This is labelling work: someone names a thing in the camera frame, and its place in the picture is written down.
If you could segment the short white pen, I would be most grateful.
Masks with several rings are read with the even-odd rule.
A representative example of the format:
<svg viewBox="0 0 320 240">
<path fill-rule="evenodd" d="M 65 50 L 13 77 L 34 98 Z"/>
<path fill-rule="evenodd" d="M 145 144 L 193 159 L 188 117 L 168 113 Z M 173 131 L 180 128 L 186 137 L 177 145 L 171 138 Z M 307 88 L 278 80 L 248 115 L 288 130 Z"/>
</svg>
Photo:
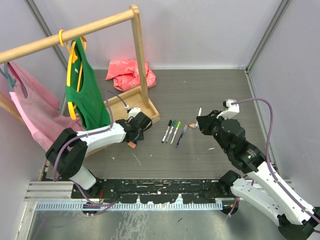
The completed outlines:
<svg viewBox="0 0 320 240">
<path fill-rule="evenodd" d="M 201 116 L 201 113 L 202 113 L 202 107 L 199 108 L 197 117 Z M 199 122 L 198 122 L 198 120 L 196 120 L 195 127 L 196 127 L 196 128 L 199 128 Z"/>
</svg>

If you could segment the white pen black tip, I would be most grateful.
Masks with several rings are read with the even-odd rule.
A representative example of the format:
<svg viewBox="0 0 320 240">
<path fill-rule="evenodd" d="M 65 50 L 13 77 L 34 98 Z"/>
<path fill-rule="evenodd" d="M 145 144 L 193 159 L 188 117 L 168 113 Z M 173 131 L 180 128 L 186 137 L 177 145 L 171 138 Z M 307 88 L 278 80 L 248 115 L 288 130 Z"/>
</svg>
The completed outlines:
<svg viewBox="0 0 320 240">
<path fill-rule="evenodd" d="M 165 131 L 165 134 L 164 134 L 164 136 L 163 136 L 163 138 L 162 138 L 162 140 L 161 140 L 161 143 L 164 143 L 164 142 L 165 142 L 169 130 L 170 130 L 170 125 L 167 126 L 166 131 Z"/>
</svg>

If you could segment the blue pen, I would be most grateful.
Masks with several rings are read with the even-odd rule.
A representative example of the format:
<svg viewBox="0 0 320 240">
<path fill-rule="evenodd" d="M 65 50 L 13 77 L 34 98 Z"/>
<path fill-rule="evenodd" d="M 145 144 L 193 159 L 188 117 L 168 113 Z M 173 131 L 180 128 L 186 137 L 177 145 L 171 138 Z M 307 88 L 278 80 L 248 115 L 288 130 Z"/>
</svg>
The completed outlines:
<svg viewBox="0 0 320 240">
<path fill-rule="evenodd" d="M 175 148 L 178 148 L 179 147 L 179 145 L 180 145 L 180 142 L 181 142 L 181 140 L 182 140 L 182 138 L 183 138 L 183 136 L 184 136 L 184 133 L 185 133 L 185 129 L 181 132 L 181 134 L 180 134 L 180 136 L 179 136 L 179 138 L 178 138 L 178 141 L 177 141 L 177 143 L 176 143 L 176 145 L 175 145 Z"/>
</svg>

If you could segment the long white green pen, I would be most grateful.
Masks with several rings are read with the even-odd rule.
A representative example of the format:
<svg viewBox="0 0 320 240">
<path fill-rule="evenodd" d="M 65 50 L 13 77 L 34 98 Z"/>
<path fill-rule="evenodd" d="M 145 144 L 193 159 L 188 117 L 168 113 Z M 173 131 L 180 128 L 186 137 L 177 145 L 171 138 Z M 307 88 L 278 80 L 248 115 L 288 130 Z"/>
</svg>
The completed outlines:
<svg viewBox="0 0 320 240">
<path fill-rule="evenodd" d="M 170 130 L 169 130 L 169 133 L 168 133 L 168 135 L 167 135 L 167 137 L 166 137 L 165 143 L 168 143 L 169 138 L 170 138 L 170 135 L 171 135 L 173 129 L 174 129 L 174 126 L 171 126 L 171 127 L 170 127 Z"/>
</svg>

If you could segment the white pen green tip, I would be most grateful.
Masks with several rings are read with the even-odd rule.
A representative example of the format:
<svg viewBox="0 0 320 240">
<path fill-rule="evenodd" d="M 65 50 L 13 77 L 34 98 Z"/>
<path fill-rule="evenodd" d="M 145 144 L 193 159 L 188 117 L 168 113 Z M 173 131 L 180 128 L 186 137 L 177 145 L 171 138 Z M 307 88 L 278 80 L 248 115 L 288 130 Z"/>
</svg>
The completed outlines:
<svg viewBox="0 0 320 240">
<path fill-rule="evenodd" d="M 173 142 L 174 142 L 174 139 L 175 139 L 175 137 L 176 137 L 176 134 L 177 134 L 177 132 L 178 132 L 178 129 L 179 129 L 179 127 L 176 127 L 176 128 L 175 128 L 175 130 L 174 130 L 174 133 L 173 133 L 172 139 L 171 139 L 171 141 L 170 141 L 170 144 L 171 144 L 171 145 L 172 145 L 172 144 L 173 144 Z"/>
</svg>

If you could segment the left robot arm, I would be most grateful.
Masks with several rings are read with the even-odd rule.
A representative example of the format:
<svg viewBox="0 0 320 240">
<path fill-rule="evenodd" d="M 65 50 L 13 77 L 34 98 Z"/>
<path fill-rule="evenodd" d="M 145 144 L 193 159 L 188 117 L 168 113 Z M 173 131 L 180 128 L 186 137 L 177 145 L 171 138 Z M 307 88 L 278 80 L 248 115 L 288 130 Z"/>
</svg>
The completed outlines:
<svg viewBox="0 0 320 240">
<path fill-rule="evenodd" d="M 63 180 L 71 180 L 88 198 L 97 198 L 102 191 L 100 180 L 83 166 L 85 157 L 105 147 L 122 142 L 134 143 L 144 139 L 144 131 L 152 120 L 137 108 L 128 119 L 88 131 L 64 129 L 47 150 L 45 157 L 55 167 L 54 172 Z"/>
</svg>

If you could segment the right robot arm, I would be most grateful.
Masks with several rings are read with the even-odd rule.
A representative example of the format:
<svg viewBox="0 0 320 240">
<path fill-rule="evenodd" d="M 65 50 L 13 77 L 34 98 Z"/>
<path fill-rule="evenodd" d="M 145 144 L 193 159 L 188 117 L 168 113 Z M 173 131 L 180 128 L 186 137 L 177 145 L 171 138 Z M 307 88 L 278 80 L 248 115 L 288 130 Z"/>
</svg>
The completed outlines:
<svg viewBox="0 0 320 240">
<path fill-rule="evenodd" d="M 270 218 L 287 240 L 308 239 L 319 225 L 319 207 L 307 203 L 268 165 L 266 156 L 247 141 L 238 120 L 223 118 L 218 110 L 196 120 L 201 133 L 213 136 L 231 164 L 262 187 L 256 189 L 230 170 L 218 181 L 220 193 L 246 200 Z"/>
</svg>

